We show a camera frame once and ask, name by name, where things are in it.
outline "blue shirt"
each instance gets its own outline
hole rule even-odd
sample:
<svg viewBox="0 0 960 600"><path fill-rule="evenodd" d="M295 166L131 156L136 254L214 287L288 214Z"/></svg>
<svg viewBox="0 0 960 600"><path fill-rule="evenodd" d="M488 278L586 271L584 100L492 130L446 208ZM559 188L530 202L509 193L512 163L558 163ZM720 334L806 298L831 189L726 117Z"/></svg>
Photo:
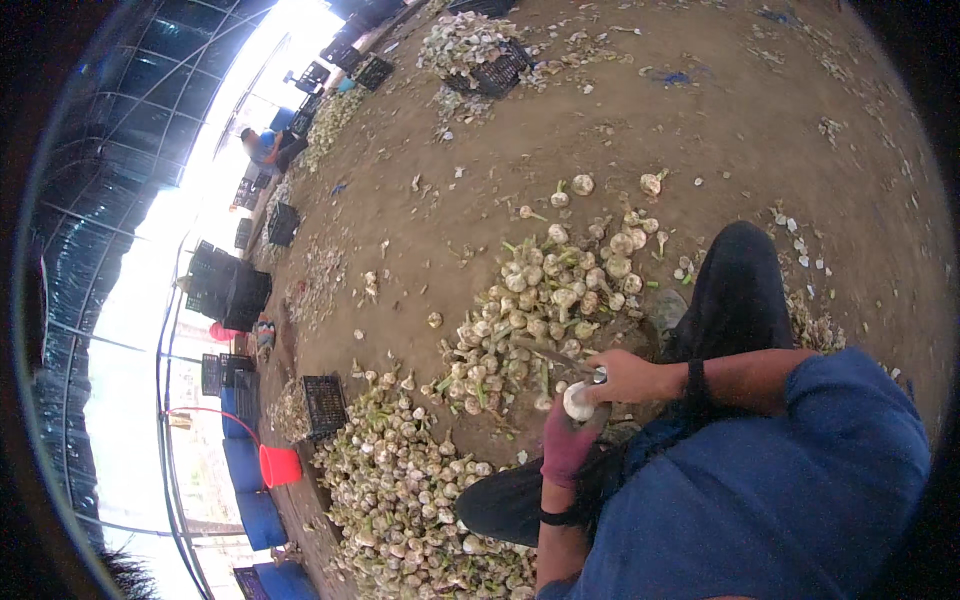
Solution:
<svg viewBox="0 0 960 600"><path fill-rule="evenodd" d="M250 153L250 160L253 161L253 164L257 166L260 170L260 175L276 175L280 172L276 168L275 163L266 163L264 160L267 159L267 156L273 153L274 144L276 143L276 133L266 130L260 134L260 142L256 145L256 148Z"/></svg>
<svg viewBox="0 0 960 600"><path fill-rule="evenodd" d="M786 400L784 417L715 422L637 471L604 506L579 579L538 598L844 598L868 586L928 475L920 418L852 348L804 361Z"/></svg>

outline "black wristband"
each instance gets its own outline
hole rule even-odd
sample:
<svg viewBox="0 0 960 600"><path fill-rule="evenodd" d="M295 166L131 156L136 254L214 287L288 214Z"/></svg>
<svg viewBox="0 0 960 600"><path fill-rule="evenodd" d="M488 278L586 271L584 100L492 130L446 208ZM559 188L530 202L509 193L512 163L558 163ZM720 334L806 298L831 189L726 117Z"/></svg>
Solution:
<svg viewBox="0 0 960 600"><path fill-rule="evenodd" d="M684 397L703 399L708 398L709 391L707 389L707 378L704 375L704 361L699 358L694 358L686 361L686 365L689 371L687 372L686 376L686 389L684 389Z"/></svg>
<svg viewBox="0 0 960 600"><path fill-rule="evenodd" d="M572 525L579 525L581 519L574 511L547 513L544 509L540 509L540 522L546 525L553 525L554 527L570 527Z"/></svg>

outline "knee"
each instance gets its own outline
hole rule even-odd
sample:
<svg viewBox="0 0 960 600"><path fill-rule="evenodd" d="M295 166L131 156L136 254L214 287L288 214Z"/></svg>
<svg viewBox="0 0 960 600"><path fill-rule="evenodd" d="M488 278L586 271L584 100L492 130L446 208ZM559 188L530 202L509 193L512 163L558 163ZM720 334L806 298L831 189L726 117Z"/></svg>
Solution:
<svg viewBox="0 0 960 600"><path fill-rule="evenodd" d="M734 221L717 234L714 244L735 244L754 247L757 244L770 244L766 232L749 221Z"/></svg>

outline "black pants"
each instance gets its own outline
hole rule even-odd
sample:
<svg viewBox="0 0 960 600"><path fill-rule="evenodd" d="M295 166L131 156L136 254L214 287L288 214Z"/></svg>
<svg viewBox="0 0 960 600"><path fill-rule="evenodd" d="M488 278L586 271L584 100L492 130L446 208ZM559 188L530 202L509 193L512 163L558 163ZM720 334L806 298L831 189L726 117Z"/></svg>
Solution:
<svg viewBox="0 0 960 600"><path fill-rule="evenodd" d="M664 358L680 363L792 347L773 243L746 221L726 226L710 246L693 301L671 333ZM578 479L577 507L592 513L585 521L595 525L603 502L647 460L708 422L742 415L712 406L708 398L685 397L626 444L606 452L595 448ZM457 499L457 516L473 532L536 546L542 463L538 459L473 484Z"/></svg>
<svg viewBox="0 0 960 600"><path fill-rule="evenodd" d="M290 130L284 130L283 138L280 139L280 149L276 153L276 168L280 173L286 173L287 169L290 168L290 161L297 157L297 155L304 150L309 144L306 141L306 136L296 139Z"/></svg>

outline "red string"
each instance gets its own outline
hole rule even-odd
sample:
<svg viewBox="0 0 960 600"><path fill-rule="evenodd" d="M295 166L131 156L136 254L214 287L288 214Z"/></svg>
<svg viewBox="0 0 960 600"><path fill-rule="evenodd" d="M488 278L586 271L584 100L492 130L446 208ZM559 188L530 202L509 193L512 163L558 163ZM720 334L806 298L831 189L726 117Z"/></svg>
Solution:
<svg viewBox="0 0 960 600"><path fill-rule="evenodd" d="M167 414L169 415L170 413L173 413L174 411L206 411L207 413L220 413L220 414L223 415L224 417L229 417L229 418L237 421L238 423L240 423L240 425L241 425L244 429L247 430L247 433L250 434L250 437L253 438L253 441L256 442L256 446L257 446L257 447L260 447L260 440L256 437L256 434L253 433L253 430L250 429L250 428L247 426L246 423L244 423L244 422L241 421L240 419L236 418L234 415L231 415L230 413L225 413L224 411L218 411L218 410L215 409L215 408L206 408L206 407L203 407L203 406L181 406L180 408L171 408L170 410L167 411Z"/></svg>

